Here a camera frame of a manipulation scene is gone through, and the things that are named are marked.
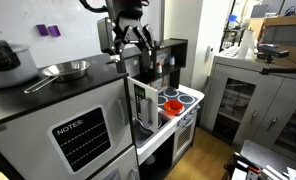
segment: toy kitchen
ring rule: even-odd
[[[155,47],[158,73],[117,73],[97,55],[82,59],[90,63],[82,78],[30,94],[42,75],[0,89],[0,171],[9,179],[163,179],[192,145],[204,97],[179,84],[187,43]],[[142,64],[140,53],[125,61],[133,57]],[[177,114],[165,110],[168,101],[182,104]]]

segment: red bowl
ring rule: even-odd
[[[181,102],[177,100],[169,100],[164,104],[164,108],[166,112],[169,112],[170,114],[176,115],[178,114],[184,106],[181,104]]]

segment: white wall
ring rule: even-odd
[[[88,0],[93,7],[104,0]],[[160,1],[144,7],[142,23],[150,23],[160,37]],[[29,44],[38,67],[101,54],[97,21],[108,13],[94,14],[79,0],[0,0],[0,40]],[[41,37],[35,25],[58,25],[61,36]]]
[[[219,52],[219,46],[223,35],[226,16],[230,1],[204,0],[202,15],[200,18],[197,51],[192,77],[192,88],[203,90],[213,62],[213,55]],[[207,47],[213,48],[209,59],[205,59]]]
[[[188,87],[192,82],[202,1],[165,0],[165,39],[188,39],[187,66],[180,75],[180,83]]]
[[[181,70],[180,83],[202,90],[212,59],[205,60],[208,46],[219,51],[231,1],[166,0],[165,38],[188,39],[187,67]]]

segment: countertop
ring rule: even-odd
[[[52,82],[35,93],[25,94],[25,89],[45,78],[39,73],[27,83],[0,89],[0,124],[128,76],[128,73],[118,74],[114,67],[105,64],[109,61],[108,55],[80,60],[91,63],[87,75],[82,78],[65,83]]]
[[[250,71],[256,71],[258,73],[261,72],[265,66],[267,66],[267,64],[265,63],[265,60],[256,59],[255,61],[246,61],[246,60],[236,59],[236,58],[232,58],[232,57],[225,57],[221,54],[217,54],[214,57],[214,65],[215,64],[223,64],[226,66],[247,69]],[[288,67],[278,66],[275,64],[270,64],[269,67],[271,67],[271,68],[288,68]],[[271,73],[270,75],[296,79],[296,74]]]
[[[240,154],[261,167],[269,165],[279,173],[288,172],[287,167],[296,170],[296,161],[249,140],[244,142]]]
[[[198,99],[192,106],[190,106],[186,110],[186,112],[195,107],[205,96],[202,92],[196,91],[183,85],[179,85],[178,90],[183,93],[192,95]],[[170,119],[170,123],[168,123],[157,134],[155,134],[144,146],[142,146],[141,148],[137,148],[139,165],[142,164],[163,142],[165,142],[176,131],[178,121],[184,115],[186,115],[186,113],[183,113],[180,116],[170,115],[161,108],[158,108],[158,112],[167,116]]]

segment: gray cabinet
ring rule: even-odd
[[[201,126],[228,144],[252,140],[296,161],[296,76],[216,57]]]
[[[296,160],[296,80],[285,78],[253,140]]]
[[[256,134],[283,78],[218,63],[211,78],[202,126],[241,146]]]

